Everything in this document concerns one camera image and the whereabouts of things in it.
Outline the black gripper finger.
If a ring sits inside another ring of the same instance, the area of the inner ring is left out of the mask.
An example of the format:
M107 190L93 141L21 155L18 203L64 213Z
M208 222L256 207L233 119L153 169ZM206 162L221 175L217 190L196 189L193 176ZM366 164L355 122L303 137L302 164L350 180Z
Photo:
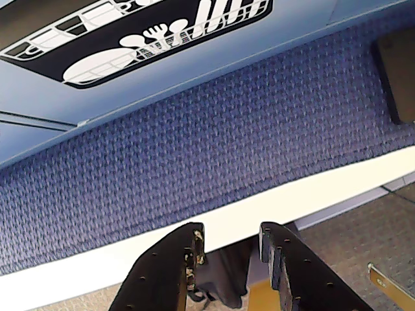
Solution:
M280 310L372 310L284 225L261 223L259 254L268 265L271 288L279 294Z
M139 256L109 309L185 310L187 293L196 287L196 268L204 261L204 225L181 225Z

